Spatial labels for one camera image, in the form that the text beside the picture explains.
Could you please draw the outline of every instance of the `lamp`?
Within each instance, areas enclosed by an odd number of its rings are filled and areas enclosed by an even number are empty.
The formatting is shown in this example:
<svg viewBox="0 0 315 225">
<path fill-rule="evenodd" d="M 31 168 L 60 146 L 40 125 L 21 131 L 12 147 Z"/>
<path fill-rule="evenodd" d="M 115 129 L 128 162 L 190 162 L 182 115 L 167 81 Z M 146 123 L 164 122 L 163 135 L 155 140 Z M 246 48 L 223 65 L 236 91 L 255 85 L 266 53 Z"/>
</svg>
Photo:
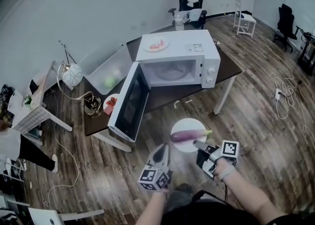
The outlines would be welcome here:
<svg viewBox="0 0 315 225">
<path fill-rule="evenodd" d="M 62 90 L 60 83 L 59 83 L 59 72 L 62 67 L 62 80 L 63 82 L 68 85 L 75 87 L 77 86 L 83 79 L 83 74 L 81 71 L 80 66 L 75 62 L 73 57 L 70 55 L 70 53 L 67 51 L 65 44 L 61 43 L 59 40 L 59 43 L 64 48 L 65 55 L 67 57 L 68 64 L 65 64 L 64 61 L 60 64 L 58 71 L 57 71 L 57 84 L 60 89 L 60 91 L 69 99 L 71 100 L 85 100 L 84 105 L 84 111 L 89 116 L 95 116 L 101 111 L 101 99 L 98 96 L 94 96 L 91 91 L 85 93 L 82 96 L 79 96 L 77 98 L 71 98 L 67 96 L 64 91 Z M 68 55 L 72 58 L 74 61 L 74 64 L 69 63 Z"/>
</svg>

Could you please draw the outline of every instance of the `microwave door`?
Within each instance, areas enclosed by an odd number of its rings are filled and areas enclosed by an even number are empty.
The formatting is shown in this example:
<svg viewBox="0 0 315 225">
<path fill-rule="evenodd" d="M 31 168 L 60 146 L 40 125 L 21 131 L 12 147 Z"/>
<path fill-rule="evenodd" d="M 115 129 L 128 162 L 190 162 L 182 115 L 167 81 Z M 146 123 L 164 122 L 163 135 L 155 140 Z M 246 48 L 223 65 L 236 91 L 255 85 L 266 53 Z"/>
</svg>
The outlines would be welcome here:
<svg viewBox="0 0 315 225">
<path fill-rule="evenodd" d="M 134 62 L 108 122 L 108 127 L 114 133 L 135 142 L 149 91 L 150 86 L 139 62 Z"/>
</svg>

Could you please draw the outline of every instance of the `purple eggplant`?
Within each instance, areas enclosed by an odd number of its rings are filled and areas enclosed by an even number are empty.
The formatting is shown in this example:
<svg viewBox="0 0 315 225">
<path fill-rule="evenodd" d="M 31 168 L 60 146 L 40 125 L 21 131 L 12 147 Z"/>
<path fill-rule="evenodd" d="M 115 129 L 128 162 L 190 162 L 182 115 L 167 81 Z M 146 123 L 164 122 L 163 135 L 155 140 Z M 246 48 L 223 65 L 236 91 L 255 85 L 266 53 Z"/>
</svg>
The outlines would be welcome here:
<svg viewBox="0 0 315 225">
<path fill-rule="evenodd" d="M 192 129 L 175 132 L 171 135 L 171 141 L 180 143 L 188 140 L 196 140 L 212 133 L 212 130 Z"/>
</svg>

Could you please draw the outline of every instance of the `white microwave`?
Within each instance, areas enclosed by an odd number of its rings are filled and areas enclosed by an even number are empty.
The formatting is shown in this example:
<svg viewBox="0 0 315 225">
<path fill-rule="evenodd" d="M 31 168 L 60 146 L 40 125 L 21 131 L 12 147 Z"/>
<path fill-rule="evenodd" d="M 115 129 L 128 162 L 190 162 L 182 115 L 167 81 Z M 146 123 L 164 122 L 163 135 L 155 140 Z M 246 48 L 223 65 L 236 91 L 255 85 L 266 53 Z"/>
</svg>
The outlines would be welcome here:
<svg viewBox="0 0 315 225">
<path fill-rule="evenodd" d="M 220 61 L 208 30 L 143 35 L 109 128 L 135 142 L 151 87 L 201 84 L 202 88 L 212 88 Z"/>
</svg>

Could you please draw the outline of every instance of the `electrical outlet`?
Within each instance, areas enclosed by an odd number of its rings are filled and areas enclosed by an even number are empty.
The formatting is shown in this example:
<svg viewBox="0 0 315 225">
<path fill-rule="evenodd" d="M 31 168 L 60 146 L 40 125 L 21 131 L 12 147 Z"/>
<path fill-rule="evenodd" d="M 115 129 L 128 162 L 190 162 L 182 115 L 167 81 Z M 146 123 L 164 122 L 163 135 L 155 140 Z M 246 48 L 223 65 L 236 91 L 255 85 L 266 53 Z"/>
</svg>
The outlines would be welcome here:
<svg viewBox="0 0 315 225">
<path fill-rule="evenodd" d="M 281 91 L 279 89 L 276 89 L 276 94 L 275 94 L 275 99 L 276 100 L 280 99 L 280 94 L 281 94 Z"/>
</svg>

